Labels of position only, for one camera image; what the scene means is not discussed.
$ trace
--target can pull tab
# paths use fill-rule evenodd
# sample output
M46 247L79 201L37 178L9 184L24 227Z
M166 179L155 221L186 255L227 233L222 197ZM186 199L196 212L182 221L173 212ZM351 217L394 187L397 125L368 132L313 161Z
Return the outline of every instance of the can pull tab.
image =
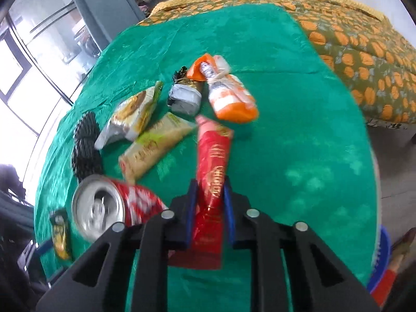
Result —
M104 225L105 205L103 201L95 201L91 206L91 219L94 228L102 231Z

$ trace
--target soda can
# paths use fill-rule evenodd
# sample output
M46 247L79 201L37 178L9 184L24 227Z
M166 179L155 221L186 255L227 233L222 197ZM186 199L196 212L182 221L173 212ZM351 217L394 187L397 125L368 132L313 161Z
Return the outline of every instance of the soda can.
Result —
M72 219L78 232L90 242L115 222L144 224L165 209L160 198L146 187L101 175L85 178L72 198Z

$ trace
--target metal rivet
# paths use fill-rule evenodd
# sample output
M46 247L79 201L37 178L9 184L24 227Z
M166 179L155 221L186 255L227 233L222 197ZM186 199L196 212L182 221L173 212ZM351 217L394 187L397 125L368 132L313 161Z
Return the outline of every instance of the metal rivet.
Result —
M260 212L257 209L248 209L247 216L251 218L257 218L258 216L260 216Z
M165 210L161 214L163 219L172 219L175 216L175 213L172 210Z
M305 222L297 222L295 224L295 228L299 231L306 231L308 229L308 225Z
M112 229L114 232L121 232L124 230L124 224L122 222L114 223Z

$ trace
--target orange flower pattern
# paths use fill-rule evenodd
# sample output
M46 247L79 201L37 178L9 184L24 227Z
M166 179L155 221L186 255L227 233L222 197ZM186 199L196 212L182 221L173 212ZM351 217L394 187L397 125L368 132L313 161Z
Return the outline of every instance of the orange flower pattern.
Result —
M367 119L416 123L416 50L388 20L361 10L324 0L209 0L159 11L139 25L248 3L289 12Z

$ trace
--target green tablecloth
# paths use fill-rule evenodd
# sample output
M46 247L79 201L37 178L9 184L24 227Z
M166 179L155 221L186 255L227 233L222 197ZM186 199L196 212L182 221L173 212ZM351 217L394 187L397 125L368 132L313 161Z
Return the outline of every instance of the green tablecloth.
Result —
M94 111L100 127L115 105L163 80L152 118L168 110L171 76L209 52L223 55L257 100L259 119L235 130L228 175L234 191L274 220L307 222L365 283L376 242L376 181L363 119L349 91L328 69L290 15L274 5L243 5L132 27L103 52L73 108L62 119L40 178L36 238L51 236L50 211L65 206L77 182L70 155L72 131L82 113ZM203 114L214 118L204 100ZM122 179L118 156L129 143L102 151L105 173ZM196 136L190 135L140 180L169 205L187 191L196 172ZM75 226L75 257L89 246ZM60 266L42 258L47 275ZM248 311L250 260L225 250L219 271L169 269L169 309Z

